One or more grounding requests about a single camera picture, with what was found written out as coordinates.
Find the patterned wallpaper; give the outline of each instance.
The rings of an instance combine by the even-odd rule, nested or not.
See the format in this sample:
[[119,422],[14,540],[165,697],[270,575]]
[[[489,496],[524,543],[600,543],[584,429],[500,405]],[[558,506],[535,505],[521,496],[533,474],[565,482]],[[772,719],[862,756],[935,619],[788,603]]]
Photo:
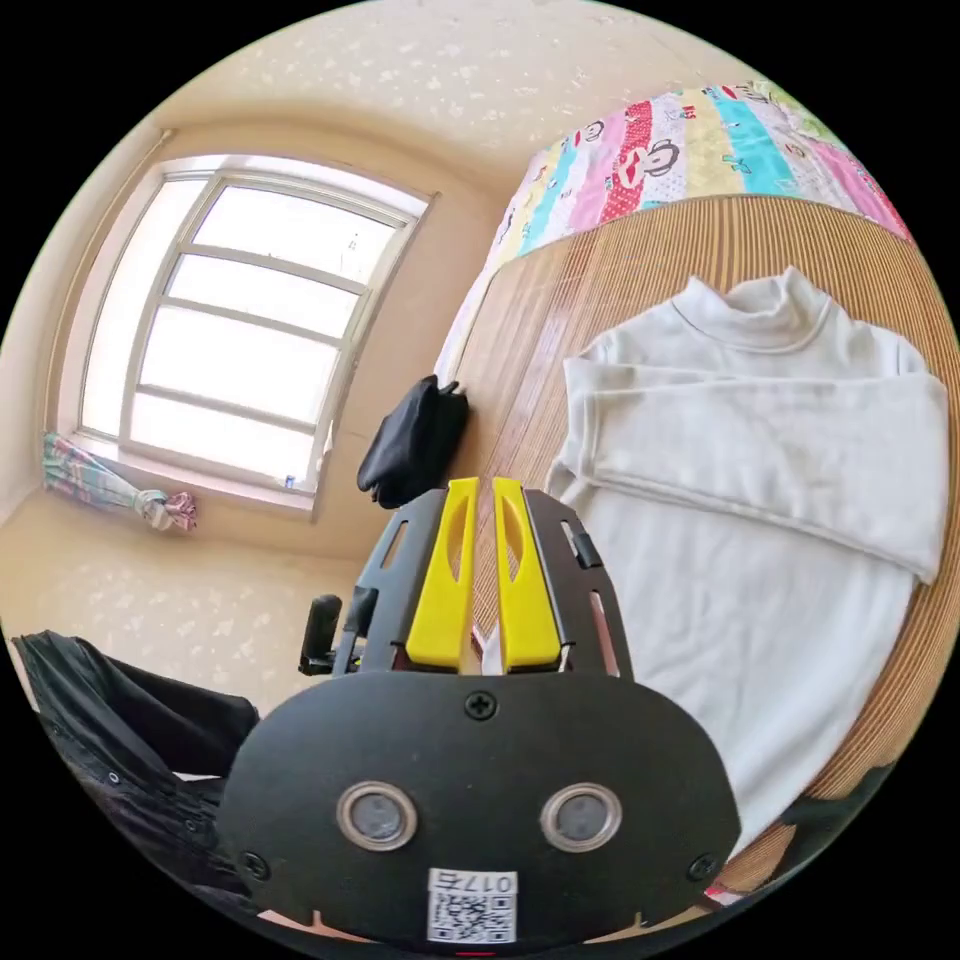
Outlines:
[[8,637],[49,629],[261,713],[318,682],[297,672],[310,601],[348,601],[359,566],[159,535],[38,491],[0,527]]
[[269,109],[392,139],[501,190],[541,146],[618,104],[756,76],[690,34],[588,0],[367,0],[238,51],[157,117]]

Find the sweater sleeve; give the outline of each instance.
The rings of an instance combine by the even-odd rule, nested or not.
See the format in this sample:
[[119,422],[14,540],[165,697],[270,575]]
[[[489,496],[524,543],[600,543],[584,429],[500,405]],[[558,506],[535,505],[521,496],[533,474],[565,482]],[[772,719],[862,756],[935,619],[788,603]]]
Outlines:
[[738,378],[566,364],[560,456],[593,485],[792,528],[936,577],[946,391],[925,373]]

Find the bamboo mat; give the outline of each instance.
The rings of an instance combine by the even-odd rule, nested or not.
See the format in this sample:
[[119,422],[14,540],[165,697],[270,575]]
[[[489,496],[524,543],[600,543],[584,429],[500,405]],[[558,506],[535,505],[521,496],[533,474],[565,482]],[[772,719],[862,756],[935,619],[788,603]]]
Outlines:
[[[732,196],[633,214],[513,260],[493,278],[455,374],[474,415],[454,475],[507,476],[540,487],[566,433],[564,357],[673,296],[692,274],[727,291],[790,265],[852,317],[907,337],[946,384],[950,403],[951,503],[940,575],[932,587],[917,589],[871,699],[808,791],[831,798],[847,795],[870,767],[899,757],[933,698],[960,625],[960,350],[915,247],[832,207]],[[497,617],[489,497],[478,514],[475,618],[486,632]],[[792,828],[774,826],[720,880],[734,890],[755,889],[791,836]]]

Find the tied curtain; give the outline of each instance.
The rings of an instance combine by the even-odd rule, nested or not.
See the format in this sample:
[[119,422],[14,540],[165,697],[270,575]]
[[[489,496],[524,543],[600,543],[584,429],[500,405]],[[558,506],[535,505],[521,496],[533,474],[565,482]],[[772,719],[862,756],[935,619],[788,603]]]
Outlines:
[[176,526],[189,531],[197,525],[197,507],[189,493],[167,496],[160,490],[138,490],[57,433],[43,438],[43,486],[95,507],[132,510],[154,530]]

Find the black bag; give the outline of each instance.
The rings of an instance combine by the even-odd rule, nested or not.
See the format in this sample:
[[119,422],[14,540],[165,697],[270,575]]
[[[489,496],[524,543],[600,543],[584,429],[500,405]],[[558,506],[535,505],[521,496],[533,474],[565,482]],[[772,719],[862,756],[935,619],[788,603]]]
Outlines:
[[440,389],[435,374],[424,377],[380,424],[357,486],[385,510],[443,486],[469,413],[466,396],[454,392],[458,386],[454,380]]

